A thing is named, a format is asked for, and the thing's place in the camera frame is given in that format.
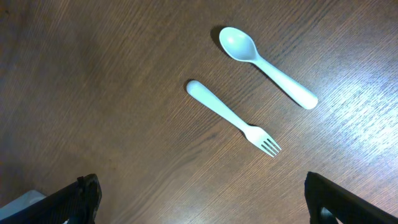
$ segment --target fork tine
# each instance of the fork tine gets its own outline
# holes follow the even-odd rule
[[[281,147],[275,142],[275,140],[273,140],[272,138],[269,138],[268,141],[270,141],[270,142],[273,143],[276,147],[278,147],[278,148],[279,148],[278,151],[281,151],[281,150],[282,150],[282,148],[281,148]]]
[[[272,149],[272,152],[276,155],[278,154],[278,150],[275,148],[275,146],[273,146],[268,140],[264,141],[264,143],[266,144],[266,146],[268,146],[269,148]]]
[[[272,150],[271,149],[269,149],[267,146],[265,146],[265,145],[261,145],[263,148],[264,148],[264,152],[266,153],[266,154],[268,154],[269,156],[271,156],[271,157],[274,157],[274,155],[272,155],[270,152],[272,152]]]

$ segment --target brown wooden surface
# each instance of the brown wooden surface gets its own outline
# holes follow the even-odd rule
[[[0,205],[96,173],[97,223],[308,223],[313,171],[398,216],[397,1],[0,2]],[[227,57],[220,26],[318,106]],[[190,78],[283,151],[191,98]]]

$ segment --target white object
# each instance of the white object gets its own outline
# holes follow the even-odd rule
[[[220,32],[220,43],[231,58],[259,67],[303,108],[310,110],[317,105],[317,96],[262,58],[252,38],[243,31],[225,27]]]
[[[7,218],[45,198],[36,190],[30,190],[19,198],[0,208],[0,220]]]
[[[281,150],[278,144],[262,128],[246,124],[246,122],[231,111],[231,109],[200,82],[196,80],[188,82],[187,92],[197,101],[239,128],[249,142],[271,157],[274,157]]]

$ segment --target spoon handle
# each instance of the spoon handle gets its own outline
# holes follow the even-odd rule
[[[288,94],[296,103],[303,108],[310,110],[318,103],[318,98],[310,90],[290,78],[278,68],[271,65],[262,57],[254,62],[269,78],[271,78],[286,94]]]
[[[216,95],[196,80],[192,80],[187,84],[187,92],[197,101],[207,106],[216,114],[235,125],[241,131],[247,130],[246,124],[239,116],[229,109]]]

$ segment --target black object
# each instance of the black object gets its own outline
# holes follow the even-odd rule
[[[0,224],[62,224],[66,221],[68,224],[94,224],[101,197],[97,175],[90,174],[1,220]]]
[[[319,174],[308,172],[305,200],[311,224],[398,223],[398,218],[371,205]]]

